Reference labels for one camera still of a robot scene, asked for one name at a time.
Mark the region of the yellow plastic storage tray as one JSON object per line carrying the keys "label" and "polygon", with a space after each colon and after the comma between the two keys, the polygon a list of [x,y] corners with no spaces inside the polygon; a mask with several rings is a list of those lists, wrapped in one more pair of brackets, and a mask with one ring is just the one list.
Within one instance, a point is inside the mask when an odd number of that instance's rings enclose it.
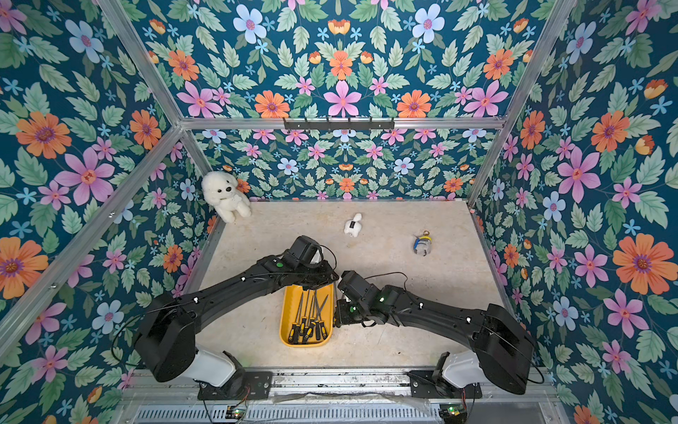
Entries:
{"label": "yellow plastic storage tray", "polygon": [[335,286],[305,290],[293,285],[284,291],[280,321],[280,339],[294,348],[328,344],[334,327]]}

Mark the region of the file tool four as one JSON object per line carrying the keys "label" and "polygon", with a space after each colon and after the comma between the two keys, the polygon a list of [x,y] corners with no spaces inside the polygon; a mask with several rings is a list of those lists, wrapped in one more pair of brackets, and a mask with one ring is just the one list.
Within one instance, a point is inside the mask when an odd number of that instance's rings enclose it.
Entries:
{"label": "file tool four", "polygon": [[311,297],[309,315],[302,332],[303,344],[309,344],[311,341],[321,342],[328,338],[327,326],[322,318],[324,302],[321,304],[316,294]]}

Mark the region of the file tool six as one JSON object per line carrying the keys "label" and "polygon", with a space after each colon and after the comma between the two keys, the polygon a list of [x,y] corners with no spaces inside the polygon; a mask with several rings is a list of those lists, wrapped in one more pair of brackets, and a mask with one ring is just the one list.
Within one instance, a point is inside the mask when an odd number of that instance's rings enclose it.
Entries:
{"label": "file tool six", "polygon": [[313,308],[312,308],[312,322],[313,322],[313,331],[312,334],[316,341],[321,340],[321,330],[319,322],[319,302],[317,299],[317,293],[314,292]]}

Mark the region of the file tool nine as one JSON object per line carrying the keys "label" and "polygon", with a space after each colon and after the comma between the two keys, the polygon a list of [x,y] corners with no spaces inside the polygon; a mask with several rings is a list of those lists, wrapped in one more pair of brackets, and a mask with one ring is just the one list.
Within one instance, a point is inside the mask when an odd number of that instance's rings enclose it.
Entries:
{"label": "file tool nine", "polygon": [[299,304],[299,319],[298,319],[298,324],[297,324],[297,332],[296,332],[296,339],[295,342],[297,344],[300,344],[303,340],[303,334],[305,331],[305,321],[307,318],[305,315],[307,314],[307,295],[305,294],[304,291],[301,293],[301,299],[300,299],[300,304]]}

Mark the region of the file tool five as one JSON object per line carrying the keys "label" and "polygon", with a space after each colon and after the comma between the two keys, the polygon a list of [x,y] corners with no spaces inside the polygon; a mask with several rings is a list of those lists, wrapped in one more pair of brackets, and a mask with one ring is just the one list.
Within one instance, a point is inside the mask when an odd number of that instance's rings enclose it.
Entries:
{"label": "file tool five", "polygon": [[307,330],[305,331],[305,341],[309,341],[315,332],[315,300],[316,300],[316,291],[313,291],[310,296],[310,310],[309,316],[307,319]]}

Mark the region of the file tool eight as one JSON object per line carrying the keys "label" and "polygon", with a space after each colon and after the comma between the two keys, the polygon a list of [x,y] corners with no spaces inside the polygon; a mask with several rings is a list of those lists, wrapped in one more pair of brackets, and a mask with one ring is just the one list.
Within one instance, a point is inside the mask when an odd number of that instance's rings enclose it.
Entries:
{"label": "file tool eight", "polygon": [[301,337],[301,342],[303,344],[305,344],[307,342],[307,339],[308,339],[307,332],[308,332],[309,321],[310,321],[309,314],[310,314],[310,310],[312,308],[312,294],[313,293],[311,291],[309,291],[307,293],[307,302],[305,303],[305,312],[304,312],[304,315],[303,315],[303,318],[302,318],[300,337]]}

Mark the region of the file tool ten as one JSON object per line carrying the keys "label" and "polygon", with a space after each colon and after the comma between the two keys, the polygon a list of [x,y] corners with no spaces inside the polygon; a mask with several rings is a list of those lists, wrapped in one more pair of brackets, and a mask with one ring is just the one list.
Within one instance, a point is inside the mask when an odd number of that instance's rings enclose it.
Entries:
{"label": "file tool ten", "polygon": [[290,345],[295,345],[296,343],[298,343],[299,334],[301,330],[301,322],[303,318],[304,297],[305,297],[304,293],[301,293],[298,302],[297,312],[294,321],[292,322],[290,333],[288,335],[288,343]]}

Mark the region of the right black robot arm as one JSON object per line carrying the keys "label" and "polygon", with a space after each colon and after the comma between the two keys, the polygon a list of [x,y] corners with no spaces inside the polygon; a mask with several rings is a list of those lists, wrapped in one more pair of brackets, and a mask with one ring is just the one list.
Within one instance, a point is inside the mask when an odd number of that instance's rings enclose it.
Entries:
{"label": "right black robot arm", "polygon": [[344,299],[337,302],[337,326],[372,322],[445,337],[475,356],[454,360],[443,354],[439,376],[447,384],[462,389],[472,383],[471,376],[481,372],[496,387],[525,394],[535,342],[505,308],[496,304],[485,309],[453,307],[394,285],[379,288],[353,270],[342,274],[338,289]]}

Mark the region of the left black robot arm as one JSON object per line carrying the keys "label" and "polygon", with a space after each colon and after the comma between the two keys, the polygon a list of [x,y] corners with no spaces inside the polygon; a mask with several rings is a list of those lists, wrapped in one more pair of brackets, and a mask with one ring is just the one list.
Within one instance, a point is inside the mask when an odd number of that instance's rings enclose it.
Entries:
{"label": "left black robot arm", "polygon": [[133,347],[158,383],[180,377],[223,387],[239,369],[225,353],[212,353],[196,336],[213,321],[259,297],[298,285],[322,288],[338,280],[327,261],[267,256],[248,270],[207,289],[174,298],[165,293],[154,298],[139,322]]}

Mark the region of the small white toy figure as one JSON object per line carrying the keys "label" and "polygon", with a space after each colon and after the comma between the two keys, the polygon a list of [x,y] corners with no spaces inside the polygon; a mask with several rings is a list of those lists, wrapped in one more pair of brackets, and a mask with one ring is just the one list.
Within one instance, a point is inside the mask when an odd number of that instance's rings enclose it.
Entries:
{"label": "small white toy figure", "polygon": [[362,230],[362,214],[357,213],[351,220],[344,225],[344,233],[353,238],[357,238]]}

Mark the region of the white plush bear toy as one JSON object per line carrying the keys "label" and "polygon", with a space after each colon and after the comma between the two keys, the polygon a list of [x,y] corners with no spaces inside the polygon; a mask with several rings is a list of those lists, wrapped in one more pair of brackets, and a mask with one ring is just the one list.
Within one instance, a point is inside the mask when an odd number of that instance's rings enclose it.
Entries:
{"label": "white plush bear toy", "polygon": [[237,215],[250,217],[249,199],[238,190],[238,180],[224,171],[210,171],[201,181],[205,201],[227,224],[236,222]]}

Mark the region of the blue yellow keychain toy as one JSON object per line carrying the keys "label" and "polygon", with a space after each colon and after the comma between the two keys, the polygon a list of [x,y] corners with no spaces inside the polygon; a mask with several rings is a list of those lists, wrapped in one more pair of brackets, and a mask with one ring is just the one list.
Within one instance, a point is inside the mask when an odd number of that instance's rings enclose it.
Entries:
{"label": "blue yellow keychain toy", "polygon": [[423,231],[416,237],[413,244],[413,251],[420,256],[428,256],[432,251],[433,239],[429,231]]}

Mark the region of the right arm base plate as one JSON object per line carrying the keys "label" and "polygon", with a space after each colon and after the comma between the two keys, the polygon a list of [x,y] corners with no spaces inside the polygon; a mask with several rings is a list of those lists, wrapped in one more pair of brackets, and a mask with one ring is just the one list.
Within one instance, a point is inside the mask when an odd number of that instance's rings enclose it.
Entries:
{"label": "right arm base plate", "polygon": [[481,399],[483,394],[478,384],[457,388],[437,376],[435,370],[413,369],[405,375],[410,379],[411,396],[416,399]]}

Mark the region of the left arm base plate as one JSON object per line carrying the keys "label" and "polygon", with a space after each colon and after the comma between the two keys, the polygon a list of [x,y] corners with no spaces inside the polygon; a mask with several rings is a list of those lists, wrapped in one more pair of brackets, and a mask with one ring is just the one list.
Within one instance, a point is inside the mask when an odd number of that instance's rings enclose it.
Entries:
{"label": "left arm base plate", "polygon": [[272,388],[273,373],[269,371],[237,371],[222,387],[200,383],[200,401],[264,400]]}

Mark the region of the black wall hook rail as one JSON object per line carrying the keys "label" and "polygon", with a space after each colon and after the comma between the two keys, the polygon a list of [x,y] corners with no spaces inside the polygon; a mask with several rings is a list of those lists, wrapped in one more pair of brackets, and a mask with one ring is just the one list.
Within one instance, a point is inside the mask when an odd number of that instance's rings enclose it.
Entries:
{"label": "black wall hook rail", "polygon": [[333,132],[335,130],[354,130],[357,132],[372,130],[393,130],[393,119],[374,118],[294,118],[283,119],[285,130]]}

